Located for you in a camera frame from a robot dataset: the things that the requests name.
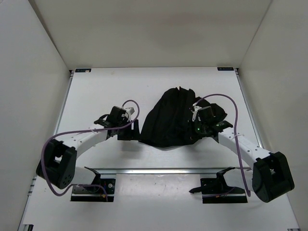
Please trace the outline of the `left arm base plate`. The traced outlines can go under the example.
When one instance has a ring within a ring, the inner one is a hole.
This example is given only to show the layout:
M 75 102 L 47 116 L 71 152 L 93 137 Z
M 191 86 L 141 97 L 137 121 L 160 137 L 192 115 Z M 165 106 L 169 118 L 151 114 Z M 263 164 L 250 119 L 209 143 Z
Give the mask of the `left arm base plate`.
M 100 187 L 78 187 L 74 186 L 72 189 L 70 201 L 71 202 L 113 202 L 115 197 L 116 178 L 101 178 Z

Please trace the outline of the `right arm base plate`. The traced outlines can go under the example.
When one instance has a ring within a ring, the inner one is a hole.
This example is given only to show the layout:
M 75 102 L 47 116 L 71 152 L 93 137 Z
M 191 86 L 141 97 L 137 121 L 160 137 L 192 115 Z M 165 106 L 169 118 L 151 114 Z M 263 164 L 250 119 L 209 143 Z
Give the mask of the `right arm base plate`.
M 201 178 L 201 185 L 189 190 L 189 193 L 201 193 L 203 204 L 245 204 L 248 203 L 245 190 L 242 187 L 228 186 L 224 179 L 225 174 L 232 170 L 229 167 L 216 173 L 215 178 Z

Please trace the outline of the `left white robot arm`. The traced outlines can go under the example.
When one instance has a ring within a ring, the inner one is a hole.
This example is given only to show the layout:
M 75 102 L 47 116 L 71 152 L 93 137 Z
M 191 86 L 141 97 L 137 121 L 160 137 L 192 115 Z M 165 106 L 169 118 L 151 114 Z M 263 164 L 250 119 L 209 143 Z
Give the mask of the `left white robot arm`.
M 139 122 L 133 114 L 139 107 L 114 106 L 109 114 L 99 117 L 86 130 L 67 131 L 50 137 L 43 145 L 36 175 L 45 179 L 57 196 L 73 186 L 94 192 L 102 189 L 100 174 L 90 167 L 78 167 L 77 159 L 86 151 L 114 136 L 118 140 L 138 140 Z

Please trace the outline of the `black pleated skirt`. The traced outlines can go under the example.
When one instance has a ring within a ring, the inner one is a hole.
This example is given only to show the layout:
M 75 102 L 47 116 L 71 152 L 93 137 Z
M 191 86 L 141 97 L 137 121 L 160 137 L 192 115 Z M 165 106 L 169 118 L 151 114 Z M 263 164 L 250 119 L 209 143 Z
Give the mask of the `black pleated skirt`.
M 169 148 L 196 143 L 204 135 L 196 132 L 191 107 L 200 97 L 192 89 L 171 88 L 148 113 L 142 126 L 139 142 Z

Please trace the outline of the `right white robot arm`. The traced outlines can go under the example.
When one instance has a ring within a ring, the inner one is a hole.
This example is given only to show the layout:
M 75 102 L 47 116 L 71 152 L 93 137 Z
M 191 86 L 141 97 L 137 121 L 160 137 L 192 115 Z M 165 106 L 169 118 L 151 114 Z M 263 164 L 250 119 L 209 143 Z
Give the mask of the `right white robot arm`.
M 246 163 L 249 170 L 228 167 L 216 173 L 209 185 L 190 190 L 198 193 L 217 189 L 222 196 L 233 188 L 247 189 L 265 203 L 292 191 L 295 183 L 287 158 L 281 152 L 270 152 L 252 143 L 228 121 L 216 121 L 211 106 L 192 106 L 193 131 L 201 138 L 212 138 L 238 156 L 239 164 Z

